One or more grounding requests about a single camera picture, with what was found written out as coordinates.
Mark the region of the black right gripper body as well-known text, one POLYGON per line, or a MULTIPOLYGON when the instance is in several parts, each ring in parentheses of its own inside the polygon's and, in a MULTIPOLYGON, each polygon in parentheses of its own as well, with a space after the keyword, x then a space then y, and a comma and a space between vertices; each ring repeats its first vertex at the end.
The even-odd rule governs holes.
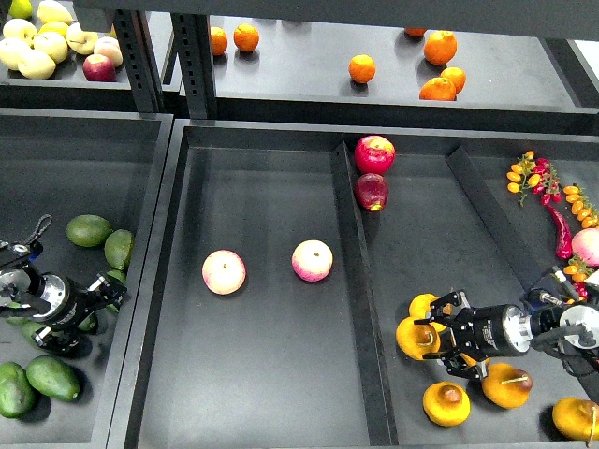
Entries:
POLYGON ((516 305, 464 308, 452 332, 456 346, 474 360, 523 356, 533 338, 529 317, 516 305))

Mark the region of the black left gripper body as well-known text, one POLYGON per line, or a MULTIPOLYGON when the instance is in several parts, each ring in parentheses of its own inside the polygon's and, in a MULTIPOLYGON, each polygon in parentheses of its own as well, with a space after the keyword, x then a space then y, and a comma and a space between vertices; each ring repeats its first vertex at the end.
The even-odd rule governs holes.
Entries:
POLYGON ((52 330, 77 328, 101 305, 98 291, 90 291, 76 282, 55 274, 42 274, 43 289, 40 298, 50 304, 48 311, 32 316, 34 322, 52 330))

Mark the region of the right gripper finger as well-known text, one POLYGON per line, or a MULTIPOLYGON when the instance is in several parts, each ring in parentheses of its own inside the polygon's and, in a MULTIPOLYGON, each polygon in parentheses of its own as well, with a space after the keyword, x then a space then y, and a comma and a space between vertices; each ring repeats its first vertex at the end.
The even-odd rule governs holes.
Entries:
MULTIPOLYGON (((464 292, 452 292, 447 297, 448 302, 443 300, 443 305, 436 309, 439 313, 455 316, 461 309, 470 306, 464 292)), ((428 319, 432 311, 431 304, 438 299, 440 297, 431 293, 420 294, 414 297, 412 299, 412 317, 417 320, 428 319)))
POLYGON ((452 347, 441 346, 437 353, 425 355, 424 360, 436 360, 445 366, 449 375, 467 380, 483 380, 489 375, 489 365, 481 364, 467 367, 460 357, 461 354, 467 354, 478 361, 488 358, 481 347, 474 344, 462 344, 452 347))

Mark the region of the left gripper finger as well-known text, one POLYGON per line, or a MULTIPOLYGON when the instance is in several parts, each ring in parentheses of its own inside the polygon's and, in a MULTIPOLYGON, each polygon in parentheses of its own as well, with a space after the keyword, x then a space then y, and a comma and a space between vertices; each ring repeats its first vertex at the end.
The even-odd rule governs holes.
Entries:
POLYGON ((71 354, 80 345, 76 332, 53 331, 48 326, 35 330, 32 339, 38 348, 52 354, 71 354))
POLYGON ((98 273, 95 280, 84 290, 85 310, 98 311, 106 309, 111 303, 109 299, 109 282, 105 278, 105 273, 98 273))

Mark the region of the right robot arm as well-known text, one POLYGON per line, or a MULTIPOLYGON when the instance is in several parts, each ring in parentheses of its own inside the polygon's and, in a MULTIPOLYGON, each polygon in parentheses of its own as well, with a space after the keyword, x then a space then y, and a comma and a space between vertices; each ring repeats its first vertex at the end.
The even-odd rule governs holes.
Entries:
POLYGON ((474 307, 463 290, 436 298, 414 321, 443 327, 439 349, 423 357, 439 361, 452 376, 482 382, 490 377, 489 359, 535 350, 558 359, 597 401, 598 286, 589 284, 588 297, 582 298, 557 267, 548 277, 554 288, 532 288, 519 304, 474 307))

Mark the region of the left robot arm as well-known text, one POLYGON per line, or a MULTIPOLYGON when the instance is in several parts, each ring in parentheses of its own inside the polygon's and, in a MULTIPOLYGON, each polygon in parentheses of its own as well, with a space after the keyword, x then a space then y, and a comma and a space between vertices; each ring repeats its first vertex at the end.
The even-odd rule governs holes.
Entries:
POLYGON ((41 255, 39 241, 50 226, 51 216, 40 217, 29 237, 1 241, 1 306, 3 318, 23 318, 40 324, 30 339, 40 349, 66 355, 80 343, 80 324, 93 312, 120 307, 126 287, 109 274, 98 274, 84 287, 51 272, 41 273, 33 262, 41 255))

